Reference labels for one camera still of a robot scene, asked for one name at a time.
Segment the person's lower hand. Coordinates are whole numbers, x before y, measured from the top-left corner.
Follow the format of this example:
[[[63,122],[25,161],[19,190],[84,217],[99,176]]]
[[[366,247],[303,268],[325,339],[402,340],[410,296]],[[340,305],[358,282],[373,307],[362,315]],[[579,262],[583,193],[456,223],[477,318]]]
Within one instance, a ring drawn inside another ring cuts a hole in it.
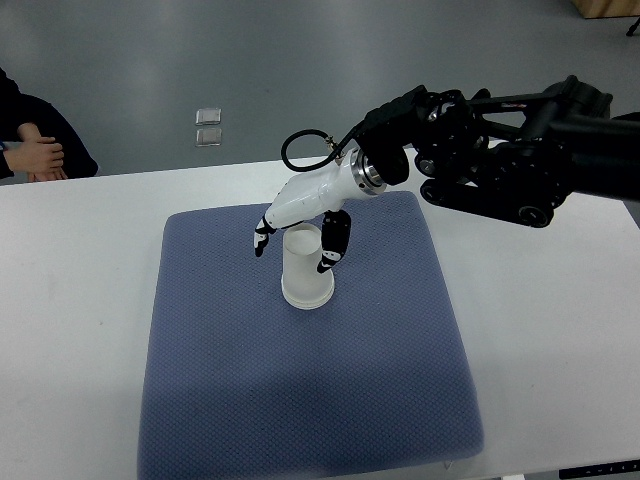
[[[54,167],[43,172],[28,172],[27,181],[29,183],[49,182],[66,180],[68,176],[61,167]]]

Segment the person's bare forearm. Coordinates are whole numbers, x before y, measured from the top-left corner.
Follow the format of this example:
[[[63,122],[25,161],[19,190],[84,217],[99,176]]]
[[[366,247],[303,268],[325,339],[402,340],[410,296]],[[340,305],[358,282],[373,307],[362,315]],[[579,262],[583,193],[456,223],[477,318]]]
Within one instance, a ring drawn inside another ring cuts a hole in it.
[[[27,122],[17,128],[17,135],[22,142],[38,142],[41,133],[36,124]]]

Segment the person's upper hand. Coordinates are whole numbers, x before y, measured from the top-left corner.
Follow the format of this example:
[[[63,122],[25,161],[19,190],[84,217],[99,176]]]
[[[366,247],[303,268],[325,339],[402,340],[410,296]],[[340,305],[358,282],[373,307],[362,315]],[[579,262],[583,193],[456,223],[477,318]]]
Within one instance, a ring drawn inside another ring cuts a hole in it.
[[[53,137],[41,137],[38,142],[23,142],[4,152],[13,172],[43,172],[63,165],[63,148]]]

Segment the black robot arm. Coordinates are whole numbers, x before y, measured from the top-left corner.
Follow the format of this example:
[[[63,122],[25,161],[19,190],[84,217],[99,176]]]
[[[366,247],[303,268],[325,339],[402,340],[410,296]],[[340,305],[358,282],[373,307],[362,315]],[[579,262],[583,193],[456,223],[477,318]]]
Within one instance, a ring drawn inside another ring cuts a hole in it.
[[[613,117],[612,97],[570,75],[534,94],[418,86],[368,112],[346,135],[382,181],[405,182],[410,162],[429,203],[534,228],[574,193],[639,198],[639,115]]]

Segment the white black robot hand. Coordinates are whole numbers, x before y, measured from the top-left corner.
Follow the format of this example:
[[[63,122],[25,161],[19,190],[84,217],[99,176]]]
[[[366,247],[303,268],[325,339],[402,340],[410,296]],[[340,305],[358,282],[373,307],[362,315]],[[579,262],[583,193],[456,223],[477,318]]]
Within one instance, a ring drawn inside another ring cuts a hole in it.
[[[343,209],[345,202],[367,200],[384,193],[386,187],[358,148],[348,151],[339,162],[291,177],[255,228],[255,255],[263,254],[276,231],[322,216],[321,259],[316,270],[329,271],[343,259],[349,244],[351,217]]]

